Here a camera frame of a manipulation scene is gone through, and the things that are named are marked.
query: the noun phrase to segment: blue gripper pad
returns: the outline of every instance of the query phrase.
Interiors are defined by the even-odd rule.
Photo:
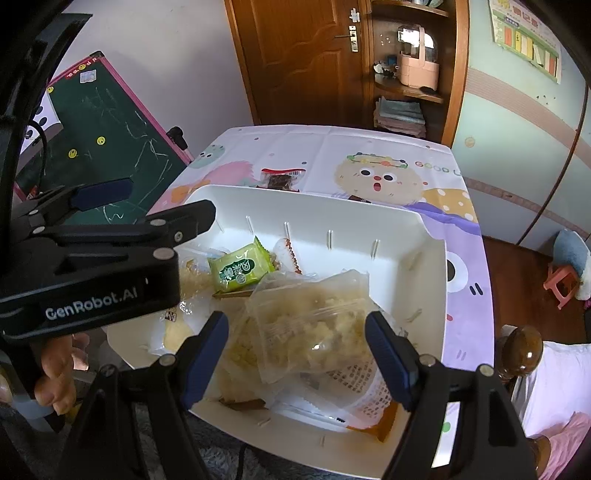
[[[408,339],[397,336],[380,312],[365,319],[365,338],[394,401],[405,410],[416,405],[418,353]]]
[[[109,203],[126,200],[133,188],[134,181],[130,178],[82,186],[70,199],[70,207],[85,212]]]
[[[213,312],[197,336],[187,338],[177,352],[180,401],[186,410],[203,398],[228,341],[228,318]]]

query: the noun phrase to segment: wooden floor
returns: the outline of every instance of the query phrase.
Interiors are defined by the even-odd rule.
[[[544,340],[586,343],[583,302],[570,300],[562,310],[544,290],[550,258],[492,238],[484,239],[491,275],[495,333],[504,324],[533,325]]]

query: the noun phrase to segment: wall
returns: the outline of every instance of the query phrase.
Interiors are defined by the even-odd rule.
[[[493,40],[488,0],[470,0],[466,93],[453,153],[470,190],[482,233],[547,251],[560,229],[586,239],[591,210],[576,200],[591,185],[591,121],[585,122],[564,180],[548,199],[579,126],[586,83],[561,50],[554,83]]]
[[[197,155],[252,118],[223,0],[74,0],[93,17],[56,73],[102,50],[156,120]]]

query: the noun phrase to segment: door handle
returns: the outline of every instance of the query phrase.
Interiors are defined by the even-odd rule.
[[[351,51],[358,52],[359,44],[357,43],[357,27],[355,25],[349,26],[348,35],[335,35],[335,38],[350,38],[351,40]]]

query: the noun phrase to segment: wooden door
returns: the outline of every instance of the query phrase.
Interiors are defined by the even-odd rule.
[[[348,37],[355,25],[361,50],[361,24],[349,18],[357,0],[228,3],[262,124],[361,127],[361,52]]]

